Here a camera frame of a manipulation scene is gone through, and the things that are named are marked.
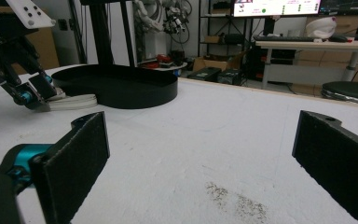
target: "shelf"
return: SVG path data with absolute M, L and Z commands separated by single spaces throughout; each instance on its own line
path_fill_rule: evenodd
M 199 0 L 199 6 L 204 6 L 205 4 L 208 5 L 207 13 L 202 12 L 201 15 L 201 9 L 202 7 L 199 7 L 199 36 L 198 36 L 198 56 L 200 55 L 200 49 L 201 46 L 203 50 L 206 48 L 206 52 L 202 52 L 209 54 L 210 51 L 221 51 L 221 49 L 218 49 L 215 46 L 226 46 L 226 53 L 221 54 L 230 54 L 232 51 L 237 51 L 238 49 L 232 49 L 232 48 L 241 48 L 241 51 L 245 50 L 245 41 L 248 36 L 245 35 L 246 33 L 246 24 L 247 19 L 245 18 L 234 18 L 231 15 L 228 15 L 227 13 L 217 13 L 213 14 L 212 12 L 212 3 L 211 1 L 208 1 L 208 3 L 203 2 L 205 0 Z M 241 41 L 241 44 L 226 44 L 226 43 L 209 43 L 201 41 L 204 39 L 205 36 L 208 35 L 220 35 L 222 33 L 225 33 L 226 35 L 231 34 L 241 34 L 243 35 L 243 41 Z

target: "wall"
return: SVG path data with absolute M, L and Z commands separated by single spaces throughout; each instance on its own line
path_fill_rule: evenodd
M 168 52 L 170 49 L 176 50 L 183 50 L 185 51 L 186 57 L 196 57 L 197 56 L 197 49 L 198 49 L 198 31 L 199 31 L 199 1 L 198 0 L 188 0 L 189 3 L 192 6 L 192 12 L 187 17 L 189 20 L 189 23 L 187 24 L 188 27 L 188 33 L 190 34 L 190 38 L 187 43 L 185 43 L 183 46 L 180 44 L 177 44 L 175 42 L 172 42 L 169 36 L 167 37 L 167 50 Z
M 54 19 L 65 19 L 69 20 L 71 18 L 70 9 L 68 1 L 65 0 L 34 0 L 34 2 L 42 8 L 45 8 L 49 16 Z M 76 11 L 78 19 L 84 18 L 85 22 L 83 24 L 83 44 L 85 46 L 85 51 L 88 55 L 88 63 L 97 63 L 97 54 L 95 49 L 94 35 L 92 32 L 92 25 L 90 20 L 90 13 L 88 7 L 82 7 L 79 0 L 75 0 Z M 120 3 L 110 4 L 111 10 L 111 27 L 113 32 L 111 32 L 112 38 L 112 52 L 116 64 L 129 65 L 127 46 L 126 46 L 126 36 L 124 35 L 124 25 L 122 22 L 122 15 L 120 9 Z M 131 1 L 127 2 L 127 10 L 129 13 L 130 20 L 130 29 L 133 31 L 133 21 L 132 21 L 132 4 Z M 56 44 L 56 49 L 59 55 L 60 65 L 74 64 L 78 63 L 76 42 L 73 31 L 70 29 L 68 31 L 63 31 L 59 29 L 58 24 L 52 28 L 54 41 Z

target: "desk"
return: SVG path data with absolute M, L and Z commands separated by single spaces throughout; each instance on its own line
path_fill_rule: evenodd
M 111 158 L 74 224 L 358 223 L 292 157 L 300 110 L 358 134 L 355 104 L 184 78 L 174 100 L 139 110 L 37 113 L 0 89 L 0 162 L 17 144 L 54 144 L 72 120 L 104 111 Z M 34 189 L 18 199 L 26 223 L 44 223 Z
M 257 41 L 255 44 L 262 49 L 268 50 L 262 89 L 267 87 L 268 81 L 312 85 L 322 85 L 326 82 L 340 80 L 351 81 L 355 73 L 355 66 L 358 62 L 358 41 L 353 41 L 352 43 Z M 314 66 L 271 64 L 271 54 L 273 49 L 350 51 L 352 52 L 352 55 L 349 64 L 345 69 L 322 68 Z

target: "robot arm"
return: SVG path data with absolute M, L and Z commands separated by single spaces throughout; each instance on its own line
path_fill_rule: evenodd
M 31 185 L 46 223 L 70 223 L 110 156 L 103 112 L 71 124 L 72 130 L 56 144 L 17 145 L 3 158 L 0 223 L 25 223 L 17 195 Z
M 34 46 L 25 37 L 37 29 L 27 29 L 14 13 L 0 13 L 0 87 L 2 87 L 17 105 L 29 109 L 48 110 L 47 99 L 57 95 L 38 62 L 39 55 Z M 21 83 L 19 76 L 11 66 L 18 63 L 31 77 L 29 83 Z
M 142 0 L 132 0 L 134 4 L 135 16 L 143 23 L 146 31 L 162 32 L 167 34 L 178 34 L 179 31 L 184 32 L 182 21 L 187 22 L 185 13 L 180 9 L 176 0 L 156 0 L 156 11 L 150 17 L 145 9 Z M 165 8 L 166 21 L 161 24 L 162 9 Z

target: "chair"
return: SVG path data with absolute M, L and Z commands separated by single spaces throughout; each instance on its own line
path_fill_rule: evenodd
M 328 99 L 349 101 L 358 104 L 358 82 L 336 81 L 322 85 L 321 94 Z

